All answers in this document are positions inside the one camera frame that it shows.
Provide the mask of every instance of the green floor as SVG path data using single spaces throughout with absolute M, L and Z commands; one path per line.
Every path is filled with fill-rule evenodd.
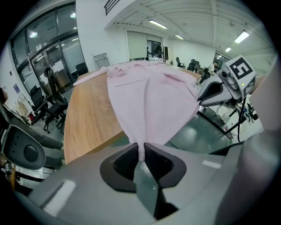
M 113 147 L 129 144 L 127 136 L 120 138 Z M 195 115 L 184 127 L 165 145 L 190 152 L 211 153 L 231 144 L 211 123 Z

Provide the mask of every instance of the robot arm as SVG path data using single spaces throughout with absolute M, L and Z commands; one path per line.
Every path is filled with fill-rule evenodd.
M 254 88 L 256 72 L 243 56 L 224 62 L 217 75 L 203 84 L 198 101 L 207 107 L 224 105 L 233 108 Z

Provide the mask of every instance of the wooden table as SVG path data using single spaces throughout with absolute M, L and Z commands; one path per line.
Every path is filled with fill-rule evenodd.
M 192 71 L 169 66 L 189 73 L 196 79 L 200 77 Z M 109 101 L 106 73 L 74 87 L 65 121 L 66 163 L 84 154 L 100 151 L 124 135 Z

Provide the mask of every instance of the black railing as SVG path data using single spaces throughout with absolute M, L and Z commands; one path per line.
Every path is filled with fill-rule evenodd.
M 105 15 L 110 12 L 110 10 L 119 2 L 120 0 L 108 0 L 108 2 L 105 4 Z

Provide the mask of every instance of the ceiling light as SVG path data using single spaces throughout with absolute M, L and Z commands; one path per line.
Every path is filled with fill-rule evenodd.
M 41 56 L 39 59 L 37 59 L 36 61 L 38 62 L 40 59 L 42 59 L 43 58 L 43 56 Z
M 243 41 L 245 38 L 249 37 L 249 34 L 246 31 L 243 31 L 238 38 L 236 38 L 235 42 L 236 43 L 240 43 L 241 41 Z
M 177 34 L 176 34 L 175 36 L 177 36 L 178 38 L 180 38 L 180 39 L 182 39 L 182 40 L 183 40 L 183 38 L 182 38 L 181 36 L 179 36 L 179 35 L 177 35 Z
M 155 22 L 154 20 L 149 20 L 149 22 L 150 22 L 150 23 L 153 23 L 153 24 L 155 24 L 155 25 L 157 25 L 157 26 L 160 26 L 160 27 L 162 27 L 162 28 L 164 28 L 164 29 L 167 29 L 167 28 L 168 28 L 168 27 L 166 27 L 166 26 L 163 26 L 163 25 L 160 24 L 160 23 Z
M 37 36 L 37 32 L 32 32 L 29 37 L 33 38 Z

